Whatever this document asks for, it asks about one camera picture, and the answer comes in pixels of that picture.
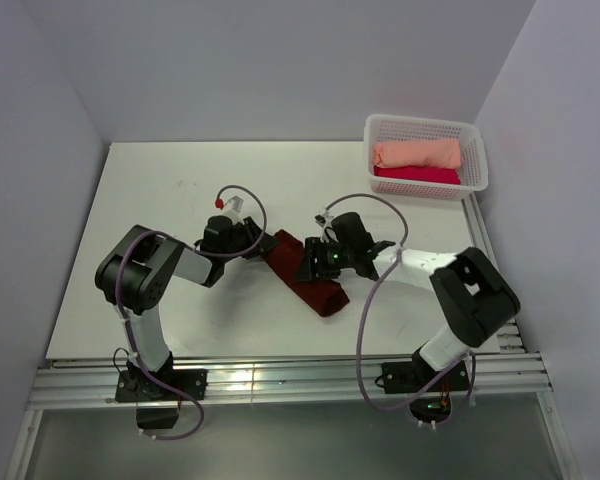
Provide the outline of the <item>dark red t-shirt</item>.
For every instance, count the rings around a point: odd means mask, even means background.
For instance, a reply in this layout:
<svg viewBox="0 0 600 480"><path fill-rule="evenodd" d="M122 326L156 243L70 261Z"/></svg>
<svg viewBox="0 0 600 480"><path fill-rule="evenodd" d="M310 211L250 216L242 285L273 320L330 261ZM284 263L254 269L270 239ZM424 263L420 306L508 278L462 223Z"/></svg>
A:
<svg viewBox="0 0 600 480"><path fill-rule="evenodd" d="M304 244L284 229L274 235L276 246L264 254L264 260L276 276L322 318L343 310L350 299L342 286L332 279L310 276Z"/></svg>

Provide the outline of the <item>white plastic basket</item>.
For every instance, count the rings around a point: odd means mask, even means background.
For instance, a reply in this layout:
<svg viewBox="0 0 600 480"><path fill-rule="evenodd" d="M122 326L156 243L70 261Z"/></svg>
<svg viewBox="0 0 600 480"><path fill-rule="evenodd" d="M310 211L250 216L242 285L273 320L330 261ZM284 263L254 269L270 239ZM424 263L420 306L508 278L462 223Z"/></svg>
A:
<svg viewBox="0 0 600 480"><path fill-rule="evenodd" d="M459 142L462 164L457 170L460 183L443 184L382 177L374 173L372 147L384 141L437 140L454 138ZM477 127L469 123L421 117L373 114L366 120L363 151L369 183L382 194L462 200L488 186L488 165L484 143Z"/></svg>

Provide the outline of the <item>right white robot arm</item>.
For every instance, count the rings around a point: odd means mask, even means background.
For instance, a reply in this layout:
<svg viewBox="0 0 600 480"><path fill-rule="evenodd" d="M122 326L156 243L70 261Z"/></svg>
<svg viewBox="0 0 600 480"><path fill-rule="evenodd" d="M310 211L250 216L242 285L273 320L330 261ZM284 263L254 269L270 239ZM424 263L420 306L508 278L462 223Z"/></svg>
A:
<svg viewBox="0 0 600 480"><path fill-rule="evenodd" d="M327 233L304 241L296 282L333 280L352 269L374 285L365 300L356 339L360 361L367 316L380 285L399 282L433 292L446 324L411 357L413 378L423 389L442 383L448 371L481 347L521 308L512 288L485 253L468 247L460 253L405 249L402 243L376 241L359 214L349 212L325 222Z"/></svg>

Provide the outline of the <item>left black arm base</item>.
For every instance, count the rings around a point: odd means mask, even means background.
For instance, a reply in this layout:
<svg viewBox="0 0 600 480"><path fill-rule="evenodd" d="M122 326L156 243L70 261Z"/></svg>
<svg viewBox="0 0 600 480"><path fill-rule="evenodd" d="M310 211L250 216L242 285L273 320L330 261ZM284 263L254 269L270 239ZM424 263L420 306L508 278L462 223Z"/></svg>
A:
<svg viewBox="0 0 600 480"><path fill-rule="evenodd" d="M139 369L131 369L119 374L114 402L136 407L136 425L141 434L162 441L181 440L196 433L204 423L200 401L205 397L206 386L205 369L175 370L158 382ZM198 421L188 431L171 433L185 402L199 410Z"/></svg>

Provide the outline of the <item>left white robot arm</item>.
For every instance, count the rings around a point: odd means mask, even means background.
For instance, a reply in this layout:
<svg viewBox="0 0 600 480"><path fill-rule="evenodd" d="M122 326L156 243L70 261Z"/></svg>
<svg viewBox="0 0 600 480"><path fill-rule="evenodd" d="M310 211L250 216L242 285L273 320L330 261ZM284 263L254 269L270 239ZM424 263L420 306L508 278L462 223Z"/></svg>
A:
<svg viewBox="0 0 600 480"><path fill-rule="evenodd" d="M213 287L235 259L250 260L270 252L278 241L255 221L239 215L210 217L202 238L189 246L163 232L133 226L100 263L95 286L118 310L131 349L131 364L144 368L139 388L152 399L163 399L175 386L166 368L173 355L161 326L159 303L176 277Z"/></svg>

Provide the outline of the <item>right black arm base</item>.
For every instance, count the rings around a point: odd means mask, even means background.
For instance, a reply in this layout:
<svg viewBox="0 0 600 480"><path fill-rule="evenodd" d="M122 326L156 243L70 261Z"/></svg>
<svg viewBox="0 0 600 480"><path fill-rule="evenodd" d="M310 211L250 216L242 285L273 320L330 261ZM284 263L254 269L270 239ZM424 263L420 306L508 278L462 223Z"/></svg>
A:
<svg viewBox="0 0 600 480"><path fill-rule="evenodd" d="M423 360L392 361L381 364L374 383L387 395L413 395L437 375ZM427 390L433 397L423 395L409 404L409 413L419 427L438 427L469 404L474 386L475 368L460 360Z"/></svg>

